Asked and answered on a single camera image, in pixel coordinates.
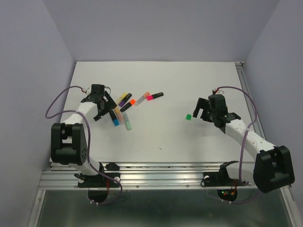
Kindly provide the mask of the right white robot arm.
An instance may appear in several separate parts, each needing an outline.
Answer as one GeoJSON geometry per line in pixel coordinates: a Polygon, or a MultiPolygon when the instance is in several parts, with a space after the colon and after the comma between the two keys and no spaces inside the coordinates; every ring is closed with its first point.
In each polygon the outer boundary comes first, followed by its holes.
{"type": "Polygon", "coordinates": [[[268,193],[295,181],[290,151],[285,146],[276,146],[254,131],[250,130],[240,116],[228,112],[223,95],[210,95],[208,99],[199,98],[193,117],[202,112],[201,119],[213,123],[225,135],[244,146],[254,159],[254,163],[239,161],[225,162],[217,172],[205,174],[204,187],[230,186],[233,181],[239,184],[252,183],[268,193]]]}

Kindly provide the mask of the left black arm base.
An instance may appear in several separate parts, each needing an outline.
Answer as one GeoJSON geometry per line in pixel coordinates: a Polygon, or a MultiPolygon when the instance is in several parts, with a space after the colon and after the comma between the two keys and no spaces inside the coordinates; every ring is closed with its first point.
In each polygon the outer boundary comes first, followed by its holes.
{"type": "Polygon", "coordinates": [[[115,163],[100,164],[99,172],[96,175],[84,175],[83,173],[74,174],[78,179],[78,187],[88,189],[88,200],[90,204],[96,206],[109,205],[118,201],[122,193],[120,184],[120,167],[115,163]],[[116,196],[110,196],[109,190],[119,188],[120,192],[116,196]]]}

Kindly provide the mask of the green highlighter cap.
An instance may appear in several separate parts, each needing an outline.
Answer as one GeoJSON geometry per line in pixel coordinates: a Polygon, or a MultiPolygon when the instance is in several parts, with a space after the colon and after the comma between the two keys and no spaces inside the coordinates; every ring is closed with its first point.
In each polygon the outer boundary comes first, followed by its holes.
{"type": "Polygon", "coordinates": [[[191,119],[192,119],[192,115],[187,114],[187,115],[186,115],[186,120],[189,120],[189,121],[190,121],[191,119]]]}

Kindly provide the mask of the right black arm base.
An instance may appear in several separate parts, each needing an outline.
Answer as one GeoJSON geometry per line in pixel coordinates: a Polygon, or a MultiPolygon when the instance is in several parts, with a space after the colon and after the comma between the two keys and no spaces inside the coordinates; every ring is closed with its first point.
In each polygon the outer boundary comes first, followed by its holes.
{"type": "Polygon", "coordinates": [[[238,161],[224,162],[220,165],[217,172],[203,172],[203,179],[200,185],[203,188],[226,186],[228,189],[217,189],[217,194],[221,201],[225,201],[230,204],[239,204],[240,202],[235,202],[238,196],[237,187],[244,186],[247,182],[241,182],[239,179],[232,179],[227,173],[227,167],[238,163],[238,161]]]}

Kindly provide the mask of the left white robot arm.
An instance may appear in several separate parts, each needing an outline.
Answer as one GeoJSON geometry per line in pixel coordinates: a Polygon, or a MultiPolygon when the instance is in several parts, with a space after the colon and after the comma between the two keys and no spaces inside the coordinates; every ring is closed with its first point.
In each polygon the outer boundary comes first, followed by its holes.
{"type": "Polygon", "coordinates": [[[105,182],[103,165],[90,157],[91,130],[87,116],[95,113],[94,121],[99,121],[117,107],[108,87],[93,84],[88,89],[79,88],[86,97],[80,101],[77,110],[65,110],[62,113],[71,113],[71,116],[61,123],[51,127],[51,160],[61,165],[74,167],[84,176],[89,176],[89,181],[94,186],[101,186],[105,182]]]}

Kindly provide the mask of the black highlighter blue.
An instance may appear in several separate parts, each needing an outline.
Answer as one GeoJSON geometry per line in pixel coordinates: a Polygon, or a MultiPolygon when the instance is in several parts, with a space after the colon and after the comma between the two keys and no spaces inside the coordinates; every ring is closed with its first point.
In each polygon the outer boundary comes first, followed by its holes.
{"type": "Polygon", "coordinates": [[[119,120],[118,120],[117,116],[115,115],[114,111],[113,110],[109,111],[109,114],[110,114],[113,124],[115,126],[118,126],[120,123],[119,123],[119,120]]]}

